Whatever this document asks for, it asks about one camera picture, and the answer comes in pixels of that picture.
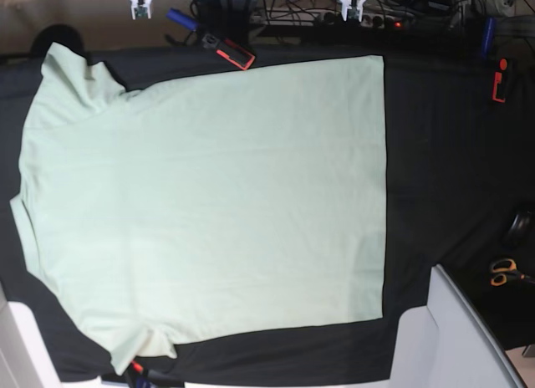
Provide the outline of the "light green T-shirt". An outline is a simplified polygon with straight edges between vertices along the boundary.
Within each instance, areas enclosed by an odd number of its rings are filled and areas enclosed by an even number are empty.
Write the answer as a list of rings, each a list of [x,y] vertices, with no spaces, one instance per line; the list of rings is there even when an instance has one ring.
[[[138,355],[379,319],[380,56],[127,91],[50,47],[12,199],[27,270],[122,372]]]

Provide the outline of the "white power strip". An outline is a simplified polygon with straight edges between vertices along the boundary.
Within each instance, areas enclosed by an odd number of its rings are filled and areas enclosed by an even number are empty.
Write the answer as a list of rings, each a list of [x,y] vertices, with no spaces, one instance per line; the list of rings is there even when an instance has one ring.
[[[364,28],[383,28],[385,20],[391,23],[391,16],[379,13],[364,13],[361,20],[348,15],[346,21],[340,13],[330,9],[274,8],[255,10],[249,18],[253,25],[283,27],[314,27],[349,23]]]

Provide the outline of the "black table cloth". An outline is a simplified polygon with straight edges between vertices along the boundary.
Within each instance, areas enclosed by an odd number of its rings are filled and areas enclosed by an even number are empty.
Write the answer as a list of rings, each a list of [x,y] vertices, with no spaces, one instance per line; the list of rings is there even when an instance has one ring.
[[[515,210],[534,215],[534,71],[512,74],[505,104],[491,102],[491,70],[439,59],[385,56],[387,248],[384,318],[259,332],[179,346],[178,359],[142,365],[186,382],[305,386],[390,376],[401,314],[424,304],[440,263],[476,305],[505,350],[534,344],[534,285],[492,288],[494,258],[512,256],[534,277],[534,230],[516,250],[503,231]],[[199,48],[95,54],[127,89],[231,71]],[[85,338],[56,298],[26,271],[9,208],[20,184],[23,120],[42,59],[1,66],[1,284],[33,311],[60,380],[112,373],[110,356]]]

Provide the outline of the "red clamp bottom edge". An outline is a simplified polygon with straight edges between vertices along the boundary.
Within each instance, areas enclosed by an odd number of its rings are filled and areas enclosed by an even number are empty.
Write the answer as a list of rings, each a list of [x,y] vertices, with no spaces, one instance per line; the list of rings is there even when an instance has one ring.
[[[130,363],[124,377],[129,388],[185,387],[184,382],[173,380],[167,375],[143,367],[136,361]]]

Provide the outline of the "white chair right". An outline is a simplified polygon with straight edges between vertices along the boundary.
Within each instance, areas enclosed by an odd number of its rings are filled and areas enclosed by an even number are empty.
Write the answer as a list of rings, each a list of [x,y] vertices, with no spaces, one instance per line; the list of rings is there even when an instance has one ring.
[[[431,270],[424,306],[400,317],[390,387],[524,387],[448,272]]]

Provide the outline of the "white chair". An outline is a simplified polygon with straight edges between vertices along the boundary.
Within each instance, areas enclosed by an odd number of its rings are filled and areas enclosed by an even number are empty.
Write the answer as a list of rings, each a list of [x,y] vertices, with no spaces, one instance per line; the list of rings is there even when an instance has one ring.
[[[1,387],[61,386],[32,310],[1,290]]]
[[[431,270],[424,306],[400,317],[390,387],[524,387],[448,272]]]

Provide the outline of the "black tape roll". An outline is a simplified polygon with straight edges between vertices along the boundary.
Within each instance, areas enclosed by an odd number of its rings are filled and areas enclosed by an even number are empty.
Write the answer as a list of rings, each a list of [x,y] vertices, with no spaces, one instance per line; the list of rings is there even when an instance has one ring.
[[[518,248],[528,238],[534,227],[534,211],[528,209],[516,210],[507,223],[502,236],[502,243],[507,248]]]

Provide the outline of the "red and black clamp right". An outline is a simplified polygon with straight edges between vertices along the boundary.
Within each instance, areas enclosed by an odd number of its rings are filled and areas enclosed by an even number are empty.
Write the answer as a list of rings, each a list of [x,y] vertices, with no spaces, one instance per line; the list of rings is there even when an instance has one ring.
[[[504,104],[506,102],[511,69],[512,66],[509,59],[501,58],[499,60],[492,86],[492,100],[497,103]]]

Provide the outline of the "blue cylinder right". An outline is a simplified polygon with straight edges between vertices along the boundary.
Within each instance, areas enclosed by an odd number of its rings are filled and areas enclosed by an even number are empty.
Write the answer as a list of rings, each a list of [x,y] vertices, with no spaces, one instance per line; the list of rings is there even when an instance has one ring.
[[[486,59],[491,51],[496,23],[497,20],[494,17],[487,17],[484,22],[481,34],[481,57],[483,59]]]

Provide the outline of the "white chair left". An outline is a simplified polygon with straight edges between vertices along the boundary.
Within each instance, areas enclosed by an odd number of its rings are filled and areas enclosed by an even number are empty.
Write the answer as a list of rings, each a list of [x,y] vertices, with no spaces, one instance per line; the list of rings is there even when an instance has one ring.
[[[1,290],[1,387],[61,386],[32,310]]]

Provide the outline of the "orange handled scissors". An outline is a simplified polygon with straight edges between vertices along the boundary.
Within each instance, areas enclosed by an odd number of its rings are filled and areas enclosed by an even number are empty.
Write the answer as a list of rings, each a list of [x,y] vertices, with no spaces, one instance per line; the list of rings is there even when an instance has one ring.
[[[534,278],[522,273],[512,258],[502,258],[490,264],[490,284],[501,287],[508,283],[528,283],[534,285]]]

